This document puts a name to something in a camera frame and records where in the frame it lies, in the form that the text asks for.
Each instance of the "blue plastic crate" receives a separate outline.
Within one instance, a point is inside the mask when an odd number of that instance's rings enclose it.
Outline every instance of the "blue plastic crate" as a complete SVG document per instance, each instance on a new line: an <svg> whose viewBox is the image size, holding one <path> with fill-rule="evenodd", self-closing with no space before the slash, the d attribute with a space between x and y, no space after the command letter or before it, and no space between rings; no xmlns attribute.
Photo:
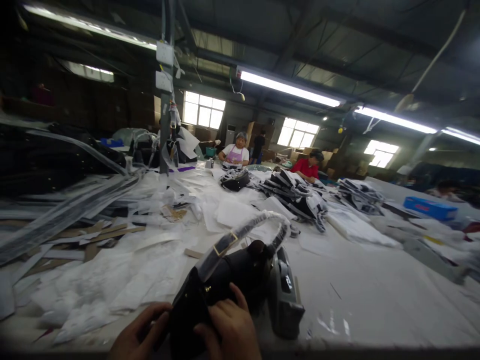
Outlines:
<svg viewBox="0 0 480 360"><path fill-rule="evenodd" d="M122 139L113 140L111 138L109 139L109 138L106 138L106 137L101 137L100 142L103 145L105 145L106 147L109 147L109 148L119 148L119 147L122 147L124 145L124 142L122 141Z"/></svg>
<svg viewBox="0 0 480 360"><path fill-rule="evenodd" d="M455 219L458 207L445 205L439 202L422 199L415 196L407 196L403 206L407 209L428 215L439 221L449 221Z"/></svg>

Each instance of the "hair net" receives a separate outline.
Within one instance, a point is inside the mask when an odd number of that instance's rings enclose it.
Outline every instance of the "hair net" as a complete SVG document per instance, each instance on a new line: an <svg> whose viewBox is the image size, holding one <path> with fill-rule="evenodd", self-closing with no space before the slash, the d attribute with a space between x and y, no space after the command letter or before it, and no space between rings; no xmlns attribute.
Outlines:
<svg viewBox="0 0 480 360"><path fill-rule="evenodd" d="M240 131L237 135L236 138L244 138L245 141L248 141L249 137L245 131Z"/></svg>

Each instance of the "black bag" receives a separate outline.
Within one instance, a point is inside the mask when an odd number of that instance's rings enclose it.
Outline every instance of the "black bag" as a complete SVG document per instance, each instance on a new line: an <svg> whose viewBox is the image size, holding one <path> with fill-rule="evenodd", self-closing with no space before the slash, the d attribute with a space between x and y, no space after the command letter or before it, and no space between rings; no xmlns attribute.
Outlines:
<svg viewBox="0 0 480 360"><path fill-rule="evenodd" d="M240 189L243 189L250 182L250 177L248 171L240 173L238 176L227 179L220 179L220 185L228 190L239 192Z"/></svg>

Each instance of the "worker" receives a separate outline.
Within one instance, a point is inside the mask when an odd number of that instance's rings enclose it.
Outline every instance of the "worker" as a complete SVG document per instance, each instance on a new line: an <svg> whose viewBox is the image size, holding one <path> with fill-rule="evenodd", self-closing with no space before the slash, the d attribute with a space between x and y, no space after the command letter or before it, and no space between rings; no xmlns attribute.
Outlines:
<svg viewBox="0 0 480 360"><path fill-rule="evenodd" d="M290 171L300 175L306 182L314 184L315 180L319 178L319 163L323 160L323 154L318 150L313 150L308 158L298 160Z"/></svg>
<svg viewBox="0 0 480 360"><path fill-rule="evenodd" d="M235 144L225 146L225 148L218 154L218 158L224 163L237 165L237 168L248 165L249 151L245 148L247 139L248 137L245 132L239 132L236 136Z"/></svg>
<svg viewBox="0 0 480 360"><path fill-rule="evenodd" d="M250 164L256 164L257 160L262 153L262 147L265 145L265 134L267 132L265 130L260 131L260 135L258 135L255 140L253 140L253 152L251 153L251 160Z"/></svg>
<svg viewBox="0 0 480 360"><path fill-rule="evenodd" d="M432 195L436 198L445 199L453 203L464 203L461 198L454 194L460 187L459 183L454 180L440 181L436 187L425 191L426 194Z"/></svg>
<svg viewBox="0 0 480 360"><path fill-rule="evenodd" d="M216 332L203 323L197 324L193 331L205 342L210 360L262 360L247 301L236 285L230 283L230 289L238 304L227 299L208 308ZM168 302L147 307L118 335L108 360L149 360L167 326L170 310L172 305Z"/></svg>

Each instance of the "pile of bags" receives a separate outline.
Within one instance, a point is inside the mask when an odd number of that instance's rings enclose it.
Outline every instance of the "pile of bags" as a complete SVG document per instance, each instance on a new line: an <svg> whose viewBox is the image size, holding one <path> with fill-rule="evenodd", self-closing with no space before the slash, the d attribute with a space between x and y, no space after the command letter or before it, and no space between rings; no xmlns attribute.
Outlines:
<svg viewBox="0 0 480 360"><path fill-rule="evenodd" d="M281 170L273 172L270 179L251 181L248 186L277 198L300 222L311 222L320 233L325 232L327 203L298 174Z"/></svg>
<svg viewBox="0 0 480 360"><path fill-rule="evenodd" d="M383 194L367 181L341 179L338 181L339 200L367 215L382 215Z"/></svg>

